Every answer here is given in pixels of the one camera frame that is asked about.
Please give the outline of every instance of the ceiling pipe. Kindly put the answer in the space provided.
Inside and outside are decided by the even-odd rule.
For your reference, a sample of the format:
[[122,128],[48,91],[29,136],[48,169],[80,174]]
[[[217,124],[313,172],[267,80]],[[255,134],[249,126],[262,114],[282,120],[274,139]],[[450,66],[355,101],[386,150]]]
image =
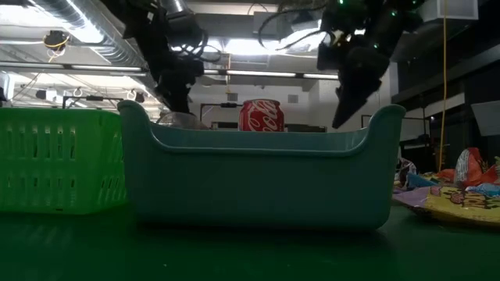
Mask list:
[[[53,16],[71,36],[88,44],[103,44],[93,47],[109,63],[116,66],[146,66],[146,62],[122,34],[102,15],[94,0],[28,0],[43,13]],[[155,81],[150,75],[138,78],[146,87],[154,89]]]

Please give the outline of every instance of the teal plastic bin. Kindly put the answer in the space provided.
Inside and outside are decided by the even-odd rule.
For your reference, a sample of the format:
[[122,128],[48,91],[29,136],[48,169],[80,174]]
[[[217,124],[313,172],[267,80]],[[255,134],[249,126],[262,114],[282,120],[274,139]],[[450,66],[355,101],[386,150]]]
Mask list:
[[351,133],[182,130],[122,116],[125,182],[140,220],[195,226],[376,229],[388,218],[403,107]]
[[120,116],[0,108],[0,211],[83,215],[127,202]]

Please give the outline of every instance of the red soda can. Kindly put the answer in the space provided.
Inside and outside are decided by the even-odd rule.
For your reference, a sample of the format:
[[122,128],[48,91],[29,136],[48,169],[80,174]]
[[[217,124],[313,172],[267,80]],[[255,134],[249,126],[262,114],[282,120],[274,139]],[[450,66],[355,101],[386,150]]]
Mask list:
[[284,114],[280,102],[269,99],[245,101],[238,126],[242,131],[283,132]]

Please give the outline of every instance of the green table surface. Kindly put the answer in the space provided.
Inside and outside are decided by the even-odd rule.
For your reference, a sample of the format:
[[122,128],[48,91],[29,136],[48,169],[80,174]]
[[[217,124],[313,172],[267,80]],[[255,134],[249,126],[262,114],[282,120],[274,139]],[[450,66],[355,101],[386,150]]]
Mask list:
[[1,280],[498,280],[500,236],[394,206],[375,233],[138,227],[129,207],[0,215]]

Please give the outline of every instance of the plastic bin rim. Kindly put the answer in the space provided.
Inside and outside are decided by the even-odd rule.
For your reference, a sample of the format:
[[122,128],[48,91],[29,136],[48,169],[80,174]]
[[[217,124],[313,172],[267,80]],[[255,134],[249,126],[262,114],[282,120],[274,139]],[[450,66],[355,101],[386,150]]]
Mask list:
[[[144,126],[147,128],[149,136],[153,139],[155,145],[159,148],[173,153],[211,153],[211,154],[247,154],[247,155],[281,155],[281,156],[306,156],[315,158],[339,158],[339,157],[349,157],[354,154],[363,151],[368,140],[373,137],[375,132],[371,130],[371,127],[376,121],[382,116],[387,114],[400,115],[401,119],[405,115],[405,108],[400,105],[387,105],[380,108],[370,119],[370,123],[367,128],[362,128],[360,130],[367,130],[366,136],[361,140],[361,142],[354,148],[347,151],[311,151],[311,150],[288,150],[288,149],[265,149],[265,148],[184,148],[184,147],[173,147],[162,143],[155,134],[152,132],[151,121],[144,110],[144,108],[135,101],[121,101],[118,103],[118,111],[121,112],[123,108],[135,108],[135,110],[141,112],[142,120],[144,121]],[[178,129],[178,128],[168,128],[168,130],[188,130],[188,129]]]

